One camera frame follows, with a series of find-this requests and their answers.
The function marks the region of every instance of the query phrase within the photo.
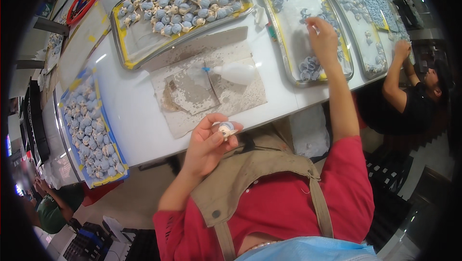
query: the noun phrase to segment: apron strap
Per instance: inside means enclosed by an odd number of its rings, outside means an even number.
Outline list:
[[[223,258],[225,259],[225,261],[234,260],[236,258],[236,253],[234,251],[234,244],[232,242],[232,237],[230,229],[228,227],[228,223],[218,223],[214,226],[214,228],[218,237],[218,242],[220,243]]]
[[[334,231],[332,230],[332,221],[330,220],[329,209],[327,208],[326,199],[319,186],[319,179],[310,174],[309,190],[311,192],[311,199],[315,207],[316,218],[318,221],[319,229],[324,237],[333,238]]]

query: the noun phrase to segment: apron button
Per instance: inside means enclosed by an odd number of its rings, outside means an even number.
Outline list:
[[[221,214],[220,211],[215,210],[215,211],[212,212],[212,217],[213,218],[218,218],[218,217],[220,217],[220,214]]]

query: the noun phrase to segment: beige apron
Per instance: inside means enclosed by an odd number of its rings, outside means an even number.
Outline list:
[[[329,211],[313,163],[293,155],[273,133],[261,130],[251,136],[243,133],[240,139],[245,142],[225,154],[216,169],[191,193],[207,227],[215,228],[225,261],[236,258],[227,221],[236,211],[241,194],[258,178],[277,172],[289,171],[309,178],[319,228],[323,236],[333,238]]]

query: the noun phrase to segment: black shirt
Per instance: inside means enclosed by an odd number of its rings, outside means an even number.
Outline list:
[[[385,99],[383,85],[384,79],[357,93],[358,111],[369,127],[387,135],[420,134],[430,127],[436,103],[427,95],[423,83],[406,89],[407,101],[402,113]]]

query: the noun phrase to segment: pearl necklace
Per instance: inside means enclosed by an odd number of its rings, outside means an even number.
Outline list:
[[[251,247],[251,248],[250,248],[249,250],[247,250],[247,251],[250,251],[250,250],[252,250],[252,249],[257,249],[257,248],[260,248],[260,247],[264,247],[264,246],[266,246],[266,245],[276,244],[276,243],[279,243],[279,242],[281,242],[281,240],[279,240],[279,241],[270,241],[270,242],[260,243],[260,244],[258,244],[258,245],[255,245],[255,246]]]

